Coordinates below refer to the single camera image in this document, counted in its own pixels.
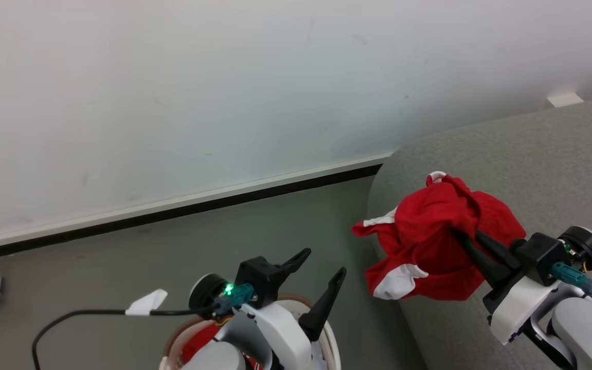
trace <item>white basket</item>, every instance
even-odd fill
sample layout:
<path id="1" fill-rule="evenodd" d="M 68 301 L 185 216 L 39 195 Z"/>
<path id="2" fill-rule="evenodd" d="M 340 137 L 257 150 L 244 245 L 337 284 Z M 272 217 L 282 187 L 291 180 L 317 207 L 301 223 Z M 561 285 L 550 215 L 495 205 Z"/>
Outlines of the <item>white basket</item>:
<path id="1" fill-rule="evenodd" d="M 278 298 L 277 303 L 291 311 L 291 314 L 294 315 L 296 320 L 302 314 L 309 312 L 312 307 L 309 300 L 303 297 L 297 297 L 296 295 L 284 295 Z M 212 321 L 204 321 L 198 318 L 176 330 L 166 346 L 164 357 L 159 364 L 159 370 L 180 370 L 183 366 L 180 363 L 181 349 L 184 347 L 184 344 L 200 330 L 211 325 L 211 323 Z M 319 344 L 321 345 L 328 370 L 341 370 L 338 345 L 333 329 L 327 321 L 326 325 L 324 325 L 324 331 L 321 332 L 321 337 L 319 337 Z"/>

